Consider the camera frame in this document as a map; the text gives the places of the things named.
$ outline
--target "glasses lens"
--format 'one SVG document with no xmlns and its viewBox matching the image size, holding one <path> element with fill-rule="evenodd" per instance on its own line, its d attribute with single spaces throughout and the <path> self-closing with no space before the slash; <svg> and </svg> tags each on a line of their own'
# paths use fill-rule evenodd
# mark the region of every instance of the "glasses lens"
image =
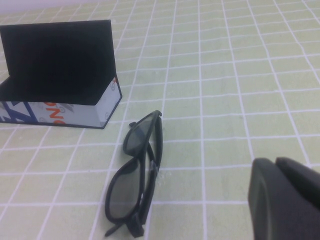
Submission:
<svg viewBox="0 0 320 240">
<path fill-rule="evenodd" d="M 113 218 L 125 217 L 136 205 L 139 196 L 140 164 L 132 161 L 116 179 L 110 197 L 110 214 Z"/>
<path fill-rule="evenodd" d="M 145 143 L 146 136 L 150 125 L 152 123 L 153 115 L 150 115 L 138 125 L 134 126 L 134 129 L 131 131 L 128 141 L 126 143 L 126 149 L 132 151 L 136 148 L 139 148 L 142 144 Z"/>
</svg>

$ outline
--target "blue graphic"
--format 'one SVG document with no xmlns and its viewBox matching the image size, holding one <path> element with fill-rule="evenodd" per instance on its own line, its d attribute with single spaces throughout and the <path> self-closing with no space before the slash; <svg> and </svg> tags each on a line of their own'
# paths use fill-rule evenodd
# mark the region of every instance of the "blue graphic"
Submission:
<svg viewBox="0 0 320 240">
<path fill-rule="evenodd" d="M 16 110 L 11 109 L 6 101 L 2 101 L 1 103 L 4 107 L 4 109 L 7 111 L 10 118 L 5 117 L 5 116 L 2 116 L 2 117 L 0 116 L 0 123 L 20 123 L 22 121 L 24 123 L 34 124 L 34 123 L 38 122 L 38 120 L 37 120 L 37 118 L 36 118 L 34 112 L 32 111 L 28 102 L 23 102 L 23 104 L 24 104 L 27 112 L 29 113 L 29 115 L 26 115 L 26 114 L 23 114 L 21 112 L 18 112 Z M 19 104 L 20 102 L 13 101 L 11 103 L 13 106 L 15 106 L 15 105 Z"/>
</svg>

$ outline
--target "black object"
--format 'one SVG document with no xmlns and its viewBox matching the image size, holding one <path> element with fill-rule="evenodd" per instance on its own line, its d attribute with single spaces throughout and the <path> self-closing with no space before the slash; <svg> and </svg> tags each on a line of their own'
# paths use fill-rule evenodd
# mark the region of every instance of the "black object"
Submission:
<svg viewBox="0 0 320 240">
<path fill-rule="evenodd" d="M 133 237 L 144 235 L 142 225 L 147 220 L 162 158 L 161 115 L 162 113 L 156 110 L 140 121 L 130 124 L 131 129 L 124 139 L 123 151 L 133 158 L 116 172 L 106 192 L 105 215 L 115 224 L 106 232 L 106 237 L 123 224 L 126 224 Z M 149 143 L 153 131 L 155 155 Z M 150 167 L 146 174 L 147 154 Z"/>
<path fill-rule="evenodd" d="M 0 102 L 96 105 L 116 77 L 110 20 L 0 26 Z"/>
<path fill-rule="evenodd" d="M 320 239 L 320 174 L 285 157 L 253 161 L 248 194 L 255 240 Z"/>
</svg>

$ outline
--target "table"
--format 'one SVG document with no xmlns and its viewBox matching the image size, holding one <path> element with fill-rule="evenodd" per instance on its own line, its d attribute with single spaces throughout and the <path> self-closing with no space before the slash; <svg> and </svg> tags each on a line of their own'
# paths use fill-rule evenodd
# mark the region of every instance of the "table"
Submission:
<svg viewBox="0 0 320 240">
<path fill-rule="evenodd" d="M 128 124 L 160 110 L 143 239 L 253 239 L 252 160 L 320 171 L 319 18 L 316 0 L 108 0 L 1 15 L 2 25 L 111 19 L 123 99 L 104 130 L 0 125 L 0 238 L 103 239 Z M 131 238 L 122 227 L 109 239 Z"/>
</svg>

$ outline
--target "orange lettering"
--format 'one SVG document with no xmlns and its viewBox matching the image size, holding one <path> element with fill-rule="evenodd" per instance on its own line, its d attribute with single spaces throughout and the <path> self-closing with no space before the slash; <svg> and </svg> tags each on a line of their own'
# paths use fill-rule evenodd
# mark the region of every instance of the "orange lettering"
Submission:
<svg viewBox="0 0 320 240">
<path fill-rule="evenodd" d="M 46 108 L 48 111 L 53 111 L 53 113 L 50 114 L 50 118 L 52 119 L 64 119 L 63 116 L 57 116 L 58 113 L 60 113 L 59 108 Z"/>
<path fill-rule="evenodd" d="M 55 120 L 53 123 L 54 124 L 66 124 L 64 121 L 61 121 L 61 120 Z"/>
<path fill-rule="evenodd" d="M 57 105 L 57 104 L 54 103 L 54 102 L 45 102 L 44 104 L 45 104 L 45 105 L 48 105 L 48 106 L 50 106 L 50 107 L 53 107 L 53 106 Z"/>
</svg>

